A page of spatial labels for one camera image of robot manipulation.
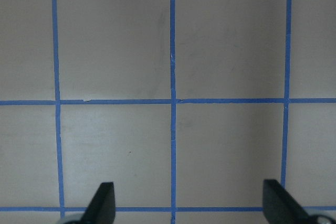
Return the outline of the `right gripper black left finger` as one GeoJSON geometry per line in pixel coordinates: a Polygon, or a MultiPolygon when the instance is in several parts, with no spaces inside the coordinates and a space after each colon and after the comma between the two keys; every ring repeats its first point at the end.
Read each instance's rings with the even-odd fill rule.
{"type": "Polygon", "coordinates": [[[114,223],[116,216],[113,182],[101,183],[81,217],[81,223],[114,223]]]}

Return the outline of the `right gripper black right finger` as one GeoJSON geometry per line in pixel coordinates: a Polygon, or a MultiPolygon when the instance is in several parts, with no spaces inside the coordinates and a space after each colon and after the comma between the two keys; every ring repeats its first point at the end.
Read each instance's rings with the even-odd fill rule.
{"type": "Polygon", "coordinates": [[[308,213],[275,179],[263,181],[263,214],[268,223],[311,223],[308,213]]]}

